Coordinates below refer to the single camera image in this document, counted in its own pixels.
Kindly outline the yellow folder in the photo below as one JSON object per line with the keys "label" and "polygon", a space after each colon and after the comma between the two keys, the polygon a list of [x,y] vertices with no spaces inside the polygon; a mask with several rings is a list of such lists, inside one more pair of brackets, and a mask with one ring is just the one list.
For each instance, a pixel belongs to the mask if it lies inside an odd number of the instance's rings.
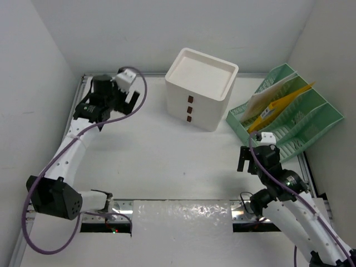
{"label": "yellow folder", "polygon": [[299,95],[310,90],[315,82],[308,84],[278,100],[271,102],[261,115],[251,124],[247,132],[259,131],[270,125]]}

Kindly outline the clear sleeve with papers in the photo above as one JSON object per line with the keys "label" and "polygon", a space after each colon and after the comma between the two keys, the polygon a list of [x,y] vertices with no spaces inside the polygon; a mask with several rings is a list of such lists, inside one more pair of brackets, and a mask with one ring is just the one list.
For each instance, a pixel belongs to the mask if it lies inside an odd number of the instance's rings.
{"label": "clear sleeve with papers", "polygon": [[277,94],[277,92],[282,88],[283,84],[294,78],[297,73],[294,71],[292,74],[286,76],[282,80],[276,82],[275,84],[267,87],[259,93],[254,93],[247,102],[246,109],[240,118],[240,122],[253,118],[254,116],[259,116],[266,106],[271,102],[272,98]]}

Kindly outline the white three-drawer organizer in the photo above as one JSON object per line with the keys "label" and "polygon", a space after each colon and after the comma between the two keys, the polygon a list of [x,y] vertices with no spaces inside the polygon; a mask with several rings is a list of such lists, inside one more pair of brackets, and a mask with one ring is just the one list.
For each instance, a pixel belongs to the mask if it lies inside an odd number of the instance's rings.
{"label": "white three-drawer organizer", "polygon": [[183,48],[165,75],[167,111],[191,125],[213,132],[230,100],[238,65]]}

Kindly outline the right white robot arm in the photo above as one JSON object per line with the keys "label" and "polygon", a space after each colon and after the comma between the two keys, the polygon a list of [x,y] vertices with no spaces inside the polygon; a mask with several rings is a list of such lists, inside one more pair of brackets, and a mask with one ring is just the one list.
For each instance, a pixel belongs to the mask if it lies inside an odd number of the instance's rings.
{"label": "right white robot arm", "polygon": [[282,167],[276,146],[243,146],[238,171],[246,161],[248,173],[258,176],[265,186],[250,197],[250,209],[256,217],[269,219],[299,249],[309,266],[355,266],[355,249],[332,229],[303,179]]}

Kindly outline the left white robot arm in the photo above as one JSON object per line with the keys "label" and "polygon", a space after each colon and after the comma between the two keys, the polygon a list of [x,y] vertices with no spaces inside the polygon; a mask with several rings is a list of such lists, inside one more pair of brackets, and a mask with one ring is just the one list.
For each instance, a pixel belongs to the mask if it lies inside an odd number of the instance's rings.
{"label": "left white robot arm", "polygon": [[53,157],[53,165],[45,167],[43,178],[30,176],[26,182],[35,212],[68,220],[82,212],[108,212],[113,200],[111,193],[77,191],[72,186],[89,144],[110,119],[111,112],[129,115],[134,109],[139,92],[135,91],[130,101],[126,99],[135,79],[136,74],[129,69],[115,77],[93,76],[90,90],[75,107],[68,133]]}

